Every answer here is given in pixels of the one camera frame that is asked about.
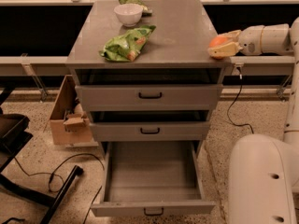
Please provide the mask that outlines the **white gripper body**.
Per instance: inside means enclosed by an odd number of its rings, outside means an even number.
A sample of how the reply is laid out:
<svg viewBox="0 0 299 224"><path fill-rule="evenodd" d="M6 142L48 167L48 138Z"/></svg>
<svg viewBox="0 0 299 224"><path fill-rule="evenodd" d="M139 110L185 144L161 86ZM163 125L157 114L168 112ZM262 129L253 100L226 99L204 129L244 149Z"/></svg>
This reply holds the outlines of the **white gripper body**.
<svg viewBox="0 0 299 224"><path fill-rule="evenodd" d="M239 37L238 43L241 47L240 52L247 56L258 56L262 54L262 32L263 25L250 26L243 30Z"/></svg>

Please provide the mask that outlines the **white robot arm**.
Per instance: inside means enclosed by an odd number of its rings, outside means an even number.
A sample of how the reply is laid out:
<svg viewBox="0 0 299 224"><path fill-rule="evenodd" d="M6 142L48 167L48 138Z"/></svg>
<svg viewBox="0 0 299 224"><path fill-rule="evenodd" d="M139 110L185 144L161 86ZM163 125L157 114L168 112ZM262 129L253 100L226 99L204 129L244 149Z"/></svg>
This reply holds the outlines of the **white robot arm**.
<svg viewBox="0 0 299 224"><path fill-rule="evenodd" d="M292 54L291 97L281 141L263 134L239 139L229 166L229 224L297 224L293 195L299 184L299 18L291 25L258 25L217 35L214 59L263 53Z"/></svg>

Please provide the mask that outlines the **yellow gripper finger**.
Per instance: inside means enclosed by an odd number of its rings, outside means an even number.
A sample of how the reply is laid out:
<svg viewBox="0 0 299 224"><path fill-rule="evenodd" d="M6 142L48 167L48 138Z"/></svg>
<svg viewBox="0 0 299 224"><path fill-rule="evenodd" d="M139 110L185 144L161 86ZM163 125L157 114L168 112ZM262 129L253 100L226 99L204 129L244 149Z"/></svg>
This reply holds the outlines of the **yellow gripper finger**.
<svg viewBox="0 0 299 224"><path fill-rule="evenodd" d="M241 34L241 30L233 30L231 32L220 34L220 37L226 37L227 39L237 41L240 34Z"/></svg>
<svg viewBox="0 0 299 224"><path fill-rule="evenodd" d="M208 54L214 59L235 56L240 50L242 50L242 48L237 42L228 42L207 49Z"/></svg>

